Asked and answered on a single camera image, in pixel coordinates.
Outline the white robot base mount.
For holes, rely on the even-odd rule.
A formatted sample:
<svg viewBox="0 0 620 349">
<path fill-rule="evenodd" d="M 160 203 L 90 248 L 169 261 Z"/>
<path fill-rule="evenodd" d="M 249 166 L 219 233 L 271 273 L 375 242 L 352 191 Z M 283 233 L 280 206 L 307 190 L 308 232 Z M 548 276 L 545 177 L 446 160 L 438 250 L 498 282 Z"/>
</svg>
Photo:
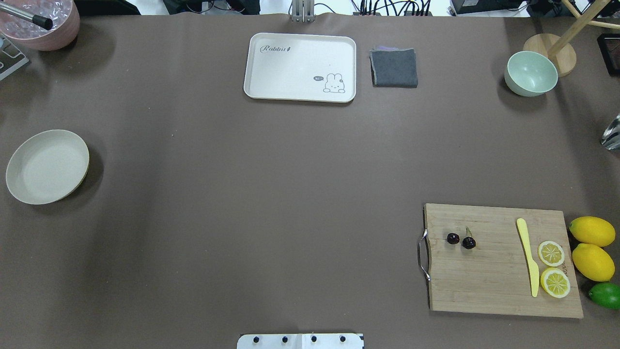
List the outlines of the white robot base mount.
<svg viewBox="0 0 620 349">
<path fill-rule="evenodd" d="M 237 349 L 363 349 L 357 333 L 265 333 L 240 336 Z"/>
</svg>

